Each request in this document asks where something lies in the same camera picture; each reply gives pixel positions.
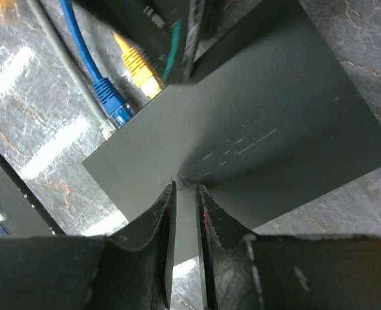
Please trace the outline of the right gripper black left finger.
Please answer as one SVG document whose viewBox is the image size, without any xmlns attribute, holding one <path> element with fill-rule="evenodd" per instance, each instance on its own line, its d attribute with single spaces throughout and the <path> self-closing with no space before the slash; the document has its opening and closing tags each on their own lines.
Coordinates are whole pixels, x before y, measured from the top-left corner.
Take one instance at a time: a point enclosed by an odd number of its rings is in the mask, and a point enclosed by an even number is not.
<svg viewBox="0 0 381 310">
<path fill-rule="evenodd" d="M 168 309 L 176 194 L 110 236 L 0 238 L 0 309 Z"/>
</svg>

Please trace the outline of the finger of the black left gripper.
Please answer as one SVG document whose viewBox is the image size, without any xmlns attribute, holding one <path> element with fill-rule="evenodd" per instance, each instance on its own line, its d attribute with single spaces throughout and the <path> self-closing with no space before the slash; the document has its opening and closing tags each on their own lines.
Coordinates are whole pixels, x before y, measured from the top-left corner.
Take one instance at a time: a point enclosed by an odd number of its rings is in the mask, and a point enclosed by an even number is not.
<svg viewBox="0 0 381 310">
<path fill-rule="evenodd" d="M 138 48 L 168 84 L 183 83 L 189 1 L 74 1 Z"/>
</svg>

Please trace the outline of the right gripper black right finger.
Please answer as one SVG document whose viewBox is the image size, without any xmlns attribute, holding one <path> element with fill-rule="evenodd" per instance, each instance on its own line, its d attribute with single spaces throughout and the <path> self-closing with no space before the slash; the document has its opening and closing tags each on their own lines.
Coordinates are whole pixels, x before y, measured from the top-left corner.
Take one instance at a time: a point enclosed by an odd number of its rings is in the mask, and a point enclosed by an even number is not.
<svg viewBox="0 0 381 310">
<path fill-rule="evenodd" d="M 381 237 L 260 235 L 199 186 L 198 252 L 206 309 L 381 309 Z"/>
</svg>

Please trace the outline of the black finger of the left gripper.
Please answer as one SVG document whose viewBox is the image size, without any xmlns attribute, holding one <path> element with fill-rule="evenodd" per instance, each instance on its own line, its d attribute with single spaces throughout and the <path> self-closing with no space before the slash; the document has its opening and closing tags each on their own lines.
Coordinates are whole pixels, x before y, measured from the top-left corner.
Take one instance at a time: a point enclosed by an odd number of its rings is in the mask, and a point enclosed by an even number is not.
<svg viewBox="0 0 381 310">
<path fill-rule="evenodd" d="M 252 43 L 260 1 L 211 1 L 187 83 L 197 83 Z"/>
</svg>

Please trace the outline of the black network switch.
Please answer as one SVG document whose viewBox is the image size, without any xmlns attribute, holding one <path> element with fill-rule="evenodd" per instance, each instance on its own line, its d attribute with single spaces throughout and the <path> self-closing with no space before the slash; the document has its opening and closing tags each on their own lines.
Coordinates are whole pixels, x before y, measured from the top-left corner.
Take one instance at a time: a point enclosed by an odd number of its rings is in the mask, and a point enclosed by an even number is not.
<svg viewBox="0 0 381 310">
<path fill-rule="evenodd" d="M 198 185 L 254 229 L 381 167 L 381 125 L 301 4 L 263 1 L 84 166 L 128 220 L 176 183 L 179 264 Z"/>
</svg>

